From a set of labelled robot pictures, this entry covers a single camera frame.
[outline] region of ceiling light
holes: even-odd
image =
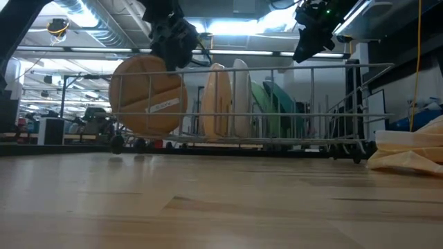
[[[198,33],[204,33],[206,32],[205,26],[200,21],[188,21],[190,24],[192,24],[195,29],[197,29]]]
[[[280,56],[282,57],[293,57],[293,52],[280,52]],[[345,55],[342,53],[318,53],[313,56],[313,58],[322,58],[322,59],[344,59]]]
[[[69,111],[85,111],[86,110],[84,107],[67,107],[66,109]]]
[[[38,110],[38,109],[40,109],[40,107],[38,107],[38,106],[35,106],[35,105],[30,105],[30,106],[28,106],[28,108],[29,109],[32,109],[32,110]]]
[[[267,55],[273,54],[271,51],[247,51],[247,50],[210,50],[211,55]]]
[[[256,33],[257,20],[250,21],[214,21],[209,25],[208,33],[214,35],[253,35]]]
[[[318,53],[313,56],[313,58],[335,58],[344,59],[345,55],[342,53]]]
[[[142,48],[140,49],[140,53],[151,53],[152,49],[148,49],[148,48]]]
[[[42,103],[42,104],[59,104],[61,100],[20,100],[23,103]],[[97,104],[106,107],[110,107],[108,101],[75,101],[75,100],[67,100],[64,102],[65,104]]]
[[[130,48],[72,48],[73,52],[91,53],[132,53]]]
[[[348,27],[352,21],[354,21],[354,19],[356,19],[359,14],[365,10],[366,7],[368,7],[369,3],[371,3],[371,0],[366,0],[361,6],[360,8],[358,8],[352,15],[349,16],[349,13],[346,17],[348,17],[347,19],[345,18],[345,22],[339,26],[337,26],[337,28],[334,31],[335,35],[340,34],[341,32],[343,32],[345,30],[346,27]]]
[[[22,51],[49,51],[49,52],[59,52],[63,51],[64,49],[62,47],[56,47],[56,46],[18,46],[17,50]]]
[[[75,88],[77,88],[77,89],[84,90],[84,87],[83,87],[83,86],[79,86],[79,85],[77,85],[77,84],[72,84],[71,87],[72,87],[72,88],[75,87]]]
[[[87,92],[83,92],[84,94],[86,94],[87,96],[91,97],[91,98],[98,98],[98,94],[91,92],[91,91],[87,91]]]

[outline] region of fluorescent light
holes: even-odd
[[[28,32],[35,33],[35,32],[47,32],[48,30],[45,28],[30,28],[28,29]]]
[[[341,32],[343,32],[345,30],[345,28],[348,27],[352,23],[352,21],[354,21],[354,19],[356,19],[359,16],[359,14],[366,9],[366,7],[368,7],[370,2],[371,2],[371,0],[365,1],[360,6],[360,8],[358,8],[349,18],[345,19],[346,21],[343,24],[341,24],[340,26],[338,26],[336,28],[336,30],[334,31],[334,34],[338,35]]]
[[[17,50],[22,51],[50,51],[50,52],[57,52],[57,51],[63,51],[64,49],[62,47],[56,47],[56,46],[18,46]]]
[[[73,52],[132,53],[130,48],[72,48]]]
[[[54,0],[54,4],[65,12],[68,18],[78,26],[83,28],[94,28],[100,23],[98,18],[90,11],[83,1],[75,2],[75,11],[70,10],[69,6],[66,6],[64,2],[65,1]]]
[[[42,104],[59,104],[61,100],[20,100],[24,103],[42,103]],[[97,104],[104,105],[106,107],[110,107],[111,105],[107,101],[75,101],[75,100],[67,100],[64,102],[65,104]]]
[[[256,33],[257,20],[250,21],[214,21],[208,32],[214,35],[253,35]]]
[[[247,50],[210,50],[211,55],[265,55],[273,54],[271,51],[247,51]]]
[[[87,91],[87,92],[83,92],[85,95],[91,97],[91,98],[98,98],[98,94],[91,92],[91,91]]]
[[[313,58],[343,58],[342,53],[318,53],[313,56]]]
[[[188,21],[190,24],[192,24],[195,29],[197,29],[198,33],[204,33],[206,32],[205,26],[200,21]]]
[[[146,48],[142,48],[140,49],[140,53],[151,53],[152,49],[146,49]]]
[[[37,107],[37,106],[35,106],[35,105],[30,105],[29,107],[28,107],[29,109],[32,109],[32,110],[38,110],[38,109],[40,109],[40,107]]]
[[[293,52],[280,52],[280,56],[282,57],[293,57]],[[340,59],[343,58],[344,54],[342,53],[318,53],[313,56],[313,58],[331,58],[331,59]]]
[[[85,110],[84,107],[67,107],[66,109],[69,111],[84,111]]]
[[[79,86],[79,85],[77,85],[77,84],[72,84],[71,87],[75,87],[75,88],[78,88],[78,89],[80,89],[80,90],[84,90],[84,87],[83,87],[83,86]]]
[[[280,52],[280,56],[293,57],[293,52]]]

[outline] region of label on cutting board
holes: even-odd
[[[156,105],[153,105],[151,108],[146,108],[145,109],[145,111],[147,112],[147,113],[155,113],[155,112],[157,112],[157,111],[161,111],[161,110],[163,110],[163,109],[165,109],[165,108],[168,108],[168,107],[171,107],[171,106],[173,106],[173,105],[175,105],[175,104],[179,104],[180,103],[180,100],[178,99],[178,98],[175,98],[175,99],[171,99],[171,100],[168,100],[168,101],[165,101],[165,102],[162,102],[162,103],[160,103],[160,104],[156,104]]]

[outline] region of wooden floor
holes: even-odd
[[[0,158],[0,248],[443,248],[443,180],[351,160]]]

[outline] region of ventilation duct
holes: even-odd
[[[87,0],[54,0],[69,19],[82,28],[103,29],[103,31],[87,31],[92,37],[107,48],[135,47],[135,44],[111,20],[109,13],[98,1]]]

